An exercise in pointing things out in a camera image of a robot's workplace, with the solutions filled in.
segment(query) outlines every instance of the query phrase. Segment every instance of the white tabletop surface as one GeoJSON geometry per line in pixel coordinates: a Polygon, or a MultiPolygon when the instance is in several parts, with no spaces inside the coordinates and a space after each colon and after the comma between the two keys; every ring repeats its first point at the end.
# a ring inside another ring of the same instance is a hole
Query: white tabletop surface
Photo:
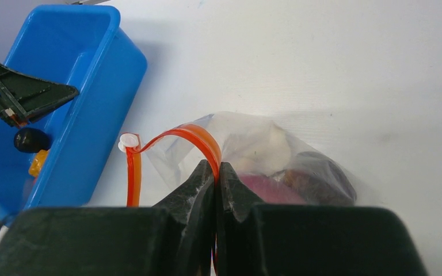
{"type": "MultiPolygon", "coordinates": [[[[221,110],[274,118],[393,210],[442,275],[442,0],[112,0],[149,68],[123,125],[148,140],[221,110]]],[[[169,189],[143,167],[141,202],[169,189]]],[[[91,206],[121,206],[114,148],[91,206]]]]}

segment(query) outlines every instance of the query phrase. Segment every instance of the blue plastic bin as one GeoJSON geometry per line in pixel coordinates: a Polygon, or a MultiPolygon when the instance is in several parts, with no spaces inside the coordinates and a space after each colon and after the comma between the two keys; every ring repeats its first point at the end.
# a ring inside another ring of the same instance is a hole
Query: blue plastic bin
{"type": "Polygon", "coordinates": [[[90,200],[147,67],[119,21],[114,7],[44,5],[24,22],[5,64],[80,94],[30,126],[52,139],[35,183],[28,175],[34,155],[14,148],[17,130],[0,120],[0,219],[90,200]]]}

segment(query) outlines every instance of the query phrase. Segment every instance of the plastic bag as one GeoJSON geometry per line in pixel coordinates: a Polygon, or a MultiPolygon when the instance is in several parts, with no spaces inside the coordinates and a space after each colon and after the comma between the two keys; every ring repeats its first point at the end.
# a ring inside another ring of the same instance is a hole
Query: plastic bag
{"type": "MultiPolygon", "coordinates": [[[[353,205],[356,192],[344,172],[325,155],[257,116],[221,112],[190,124],[216,140],[222,161],[268,203],[353,205]]],[[[172,189],[187,180],[204,154],[190,141],[165,137],[146,152],[172,189]]]]}

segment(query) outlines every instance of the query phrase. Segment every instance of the pink object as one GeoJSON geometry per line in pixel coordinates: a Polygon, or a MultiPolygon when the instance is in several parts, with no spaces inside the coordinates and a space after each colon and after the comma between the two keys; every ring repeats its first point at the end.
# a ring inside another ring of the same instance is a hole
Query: pink object
{"type": "Polygon", "coordinates": [[[241,175],[241,182],[267,203],[306,204],[297,192],[263,175],[241,175]]]}

